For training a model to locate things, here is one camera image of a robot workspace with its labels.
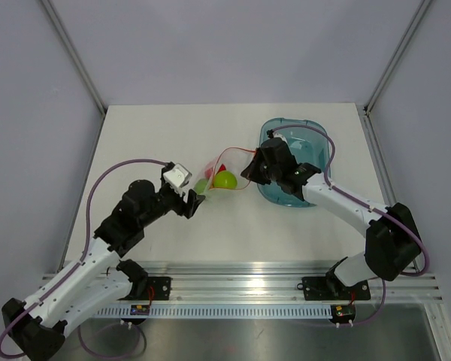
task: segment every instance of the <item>green ball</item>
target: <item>green ball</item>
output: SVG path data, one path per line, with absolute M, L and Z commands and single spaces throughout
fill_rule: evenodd
M 214 177 L 213 186 L 216 188 L 235 190 L 238 186 L 238 179 L 230 171 L 221 171 Z
M 194 191 L 197 194 L 202 194 L 205 191 L 205 187 L 207 187 L 208 181 L 209 180 L 207 180 L 206 178 L 199 179 L 194 186 Z

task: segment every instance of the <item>red wire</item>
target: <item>red wire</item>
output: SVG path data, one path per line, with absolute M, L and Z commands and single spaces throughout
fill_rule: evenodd
M 156 296 L 156 291 L 153 289 L 152 286 L 150 286 L 149 289 L 147 290 L 147 293 L 149 294 L 149 310 L 150 310 L 150 306 L 152 306 L 153 298 Z
M 356 300 L 356 292 L 351 293 L 351 302 L 349 302 L 348 306 L 351 306 Z

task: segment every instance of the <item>blue plastic bowl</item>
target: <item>blue plastic bowl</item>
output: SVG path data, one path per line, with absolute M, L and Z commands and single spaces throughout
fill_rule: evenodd
M 271 119 L 262 126 L 261 138 L 259 144 L 268 139 L 267 131 L 277 128 L 278 126 L 288 126 L 304 124 L 312 126 L 326 133 L 324 128 L 312 120 L 293 120 L 284 118 Z M 287 141 L 289 149 L 295 160 L 298 163 L 310 163 L 320 168 L 325 169 L 326 163 L 329 161 L 329 147 L 328 141 L 319 133 L 306 128 L 288 128 L 281 129 L 277 133 L 281 134 Z M 314 206 L 309 202 L 303 202 L 294 196 L 285 194 L 281 188 L 275 183 L 269 185 L 258 185 L 259 192 L 270 202 L 276 205 L 285 205 L 287 207 L 311 207 Z

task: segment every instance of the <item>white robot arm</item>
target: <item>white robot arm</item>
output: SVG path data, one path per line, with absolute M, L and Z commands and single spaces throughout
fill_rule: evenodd
M 133 182 L 95 231 L 85 256 L 67 264 L 25 300 L 5 303 L 6 331 L 31 361 L 51 358 L 76 327 L 104 306 L 123 298 L 149 299 L 148 274 L 122 258 L 144 238 L 144 228 L 169 211 L 193 216 L 204 197 L 190 190 L 184 201 L 182 188 L 191 176 L 182 165 L 168 163 L 157 193 L 148 180 Z M 97 279 L 109 267 L 116 271 Z
M 298 164 L 287 143 L 272 132 L 241 175 L 258 184 L 275 182 L 285 193 L 324 207 L 365 237 L 364 252 L 342 259 L 326 274 L 332 295 L 371 278 L 393 281 L 421 253 L 419 244 L 404 231 L 408 229 L 419 240 L 406 206 L 389 207 L 338 189 L 317 167 Z

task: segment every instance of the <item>white wall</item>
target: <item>white wall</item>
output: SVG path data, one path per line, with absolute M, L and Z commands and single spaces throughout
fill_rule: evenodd
M 451 317 L 451 0 L 432 5 L 372 121 Z
M 53 0 L 111 104 L 364 104 L 419 0 Z
M 38 2 L 0 0 L 0 309 L 56 269 L 100 124 Z

